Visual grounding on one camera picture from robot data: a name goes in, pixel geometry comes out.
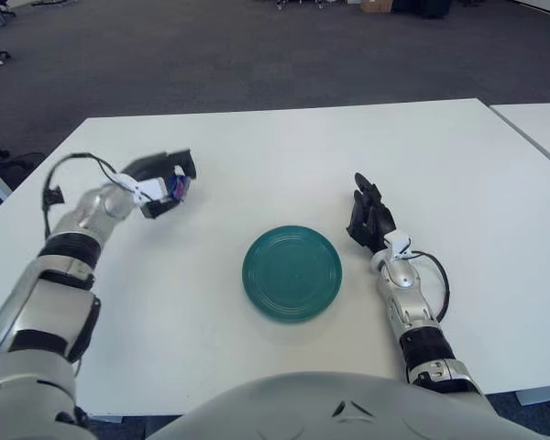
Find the green plate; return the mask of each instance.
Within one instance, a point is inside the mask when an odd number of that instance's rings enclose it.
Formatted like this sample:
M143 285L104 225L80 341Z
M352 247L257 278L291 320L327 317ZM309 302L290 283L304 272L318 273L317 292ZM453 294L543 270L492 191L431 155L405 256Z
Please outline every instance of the green plate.
M282 226L260 236L242 265L248 298L270 318L298 322L321 313L336 297L342 266L322 235Z

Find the cardboard box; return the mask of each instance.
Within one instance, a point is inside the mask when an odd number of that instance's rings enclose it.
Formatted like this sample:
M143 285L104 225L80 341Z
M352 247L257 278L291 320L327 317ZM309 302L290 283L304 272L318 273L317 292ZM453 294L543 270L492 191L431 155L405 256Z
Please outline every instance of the cardboard box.
M393 0L360 0L360 8L367 14L391 12Z

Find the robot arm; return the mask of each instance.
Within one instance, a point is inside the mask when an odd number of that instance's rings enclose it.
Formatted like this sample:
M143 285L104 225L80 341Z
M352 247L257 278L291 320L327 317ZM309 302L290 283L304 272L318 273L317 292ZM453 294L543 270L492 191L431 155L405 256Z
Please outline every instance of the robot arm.
M420 275L409 261L415 257L412 239L395 228L377 187L360 174L355 180L359 191L355 191L346 230L373 252L371 266L403 353L408 383L442 393L480 393L465 364L455 358L439 320L422 295Z
M90 290L100 253L135 207L155 218L178 205L196 172L182 151L137 160L108 177L62 217L0 309L0 438L92 438L79 429L86 417L75 406L72 363L98 318L100 301Z

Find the floor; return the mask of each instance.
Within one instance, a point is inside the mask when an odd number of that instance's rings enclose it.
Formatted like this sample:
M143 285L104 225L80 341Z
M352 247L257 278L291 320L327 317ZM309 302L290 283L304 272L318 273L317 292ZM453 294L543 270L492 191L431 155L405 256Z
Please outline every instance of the floor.
M444 20L340 2L278 12L273 0L78 0L16 12L0 28L0 49L13 55L0 68L0 148L13 156L49 154L94 116L550 102L550 16L504 0L454 3ZM3 175L16 187L27 173ZM550 402L489 398L502 416L550 435ZM94 430L141 438L149 422Z

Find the wire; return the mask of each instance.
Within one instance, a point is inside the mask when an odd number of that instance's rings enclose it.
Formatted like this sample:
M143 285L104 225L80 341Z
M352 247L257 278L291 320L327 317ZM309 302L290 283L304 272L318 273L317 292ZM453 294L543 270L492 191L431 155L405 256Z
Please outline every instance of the wire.
M450 304L450 283L448 282L448 276L446 275L446 271L440 263L440 260L434 255L428 254L427 252L422 252L421 250L413 250L412 253L414 254L413 257L408 257L404 259L418 259L419 257L426 257L430 259L440 271L442 281L444 282L444 300L442 301L442 308L440 309L440 313L436 316L436 321L440 323L446 316L448 305Z
M59 166L66 162L67 160L72 159L92 159L95 160L98 163L98 166L100 167L100 170L102 170L102 173L108 179L111 183L113 183L116 186L119 186L120 188L130 191L133 193L133 191L130 188L125 187L124 185L120 184L118 181L115 181L110 174L108 174L108 169L113 174L116 174L116 170L110 163L106 162L104 159L98 158L92 153L72 153L68 154L67 156L61 158L55 164L51 167L49 170L49 173L47 174L47 179L45 180L45 183L43 184L43 192L41 194L41 210L43 212L43 223L45 224L45 239L47 239L51 235L51 227L49 223L49 209L50 206L53 204L59 204L63 203L63 195L61 194L61 190L59 188L51 189L51 180L53 179L53 174L55 173L55 170L59 168ZM153 202L153 198L146 194L145 192L141 192L145 197L147 197L151 202Z
M104 164L106 168L108 168L113 174L116 174L116 170L112 165L110 165L105 160L96 157L92 153L72 153L72 154L68 154L67 156L55 162L55 165L51 167L51 169L49 170L49 173L47 174L47 179L45 180L45 183L43 185L43 192L42 192L42 199L41 199L41 209L43 211L43 221L45 223L45 238L47 238L51 234L51 228L49 224L49 207L55 203L62 203L62 199L63 199L61 196L61 192L59 192L59 194L55 193L55 196L58 196L57 201L46 200L47 195L50 195L51 197L53 197L53 191L56 191L50 188L51 180L53 179L53 174L55 173L55 170L58 169L63 162L66 162L67 160L72 160L72 159L93 159L97 161L98 164L100 164L100 168L103 168L102 164Z
M73 373L73 376L77 378L77 375L80 374L80 369L82 369L82 359L83 357L80 357L77 360L77 368L75 369L75 372Z

